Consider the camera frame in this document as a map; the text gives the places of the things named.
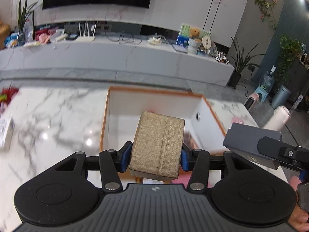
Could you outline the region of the person right hand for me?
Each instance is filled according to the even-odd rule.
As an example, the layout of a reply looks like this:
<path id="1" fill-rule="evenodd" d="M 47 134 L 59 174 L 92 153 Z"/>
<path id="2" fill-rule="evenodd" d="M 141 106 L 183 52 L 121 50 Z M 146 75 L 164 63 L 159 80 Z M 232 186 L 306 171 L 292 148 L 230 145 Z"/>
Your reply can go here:
<path id="1" fill-rule="evenodd" d="M 297 186 L 301 183 L 297 176 L 292 176 L 290 180 L 290 186 L 295 190 L 296 197 L 298 197 Z M 288 224 L 291 225 L 295 230 L 299 232 L 305 232 L 309 230 L 308 223 L 308 212 L 300 209 L 297 204 L 294 208 L 292 215 L 288 221 Z"/>

